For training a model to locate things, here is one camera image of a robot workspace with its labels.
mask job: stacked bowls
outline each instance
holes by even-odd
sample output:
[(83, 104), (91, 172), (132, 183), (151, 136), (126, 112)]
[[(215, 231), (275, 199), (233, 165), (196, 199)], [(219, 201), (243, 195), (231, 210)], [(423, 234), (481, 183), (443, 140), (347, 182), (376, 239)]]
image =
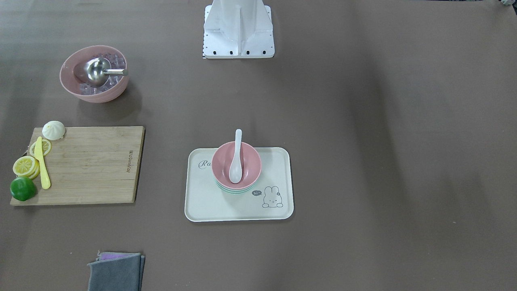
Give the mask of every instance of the stacked bowls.
[(235, 142), (230, 141), (220, 146), (212, 158), (212, 172), (217, 186), (230, 194), (242, 194), (249, 191), (257, 181), (262, 171), (259, 153), (251, 145), (242, 142), (240, 146), (240, 161), (242, 179), (234, 184), (230, 181), (229, 172), (235, 152)]

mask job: plastic knife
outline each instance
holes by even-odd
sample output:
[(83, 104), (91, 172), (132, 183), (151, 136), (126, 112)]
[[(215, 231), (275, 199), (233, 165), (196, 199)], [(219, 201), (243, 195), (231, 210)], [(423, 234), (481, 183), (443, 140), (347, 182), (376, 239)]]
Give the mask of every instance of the plastic knife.
[(50, 178), (47, 168), (45, 167), (45, 160), (43, 159), (43, 149), (41, 146), (41, 137), (36, 140), (36, 146), (34, 146), (34, 157), (39, 161), (39, 170), (41, 175), (41, 187), (43, 189), (50, 188)]

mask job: ladle handle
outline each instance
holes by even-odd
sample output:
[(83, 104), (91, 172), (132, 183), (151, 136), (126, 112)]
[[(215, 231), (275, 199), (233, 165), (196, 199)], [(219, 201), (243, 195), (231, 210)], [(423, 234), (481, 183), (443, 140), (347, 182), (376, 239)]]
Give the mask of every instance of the ladle handle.
[(102, 71), (104, 75), (115, 75), (115, 76), (127, 76), (128, 71), (127, 69), (105, 69)]

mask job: purple cloth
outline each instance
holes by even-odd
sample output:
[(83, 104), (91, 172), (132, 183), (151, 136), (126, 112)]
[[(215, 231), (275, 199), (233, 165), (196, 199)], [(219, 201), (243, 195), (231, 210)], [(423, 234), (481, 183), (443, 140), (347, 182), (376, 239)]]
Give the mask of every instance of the purple cloth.
[(115, 259), (120, 257), (127, 257), (133, 255), (133, 253), (113, 253), (113, 252), (103, 252), (98, 254), (97, 260), (106, 260), (106, 259)]

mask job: lemon slice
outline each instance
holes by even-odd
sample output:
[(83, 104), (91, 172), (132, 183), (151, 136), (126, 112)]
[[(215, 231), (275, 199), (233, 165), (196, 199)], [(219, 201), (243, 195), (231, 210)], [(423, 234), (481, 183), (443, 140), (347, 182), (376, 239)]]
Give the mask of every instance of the lemon slice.
[(34, 174), (28, 176), (28, 178), (33, 180), (38, 175), (39, 175), (39, 163), (38, 163), (38, 161), (36, 161), (36, 171), (34, 172)]
[(12, 171), (16, 176), (30, 176), (36, 171), (37, 162), (36, 159), (31, 156), (22, 156), (12, 166)]
[[(31, 145), (31, 148), (29, 148), (29, 154), (31, 156), (34, 156), (34, 147), (36, 146), (36, 143), (33, 143)], [(43, 156), (46, 156), (50, 150), (52, 149), (52, 144), (46, 140), (46, 139), (41, 139), (41, 150), (43, 151)]]

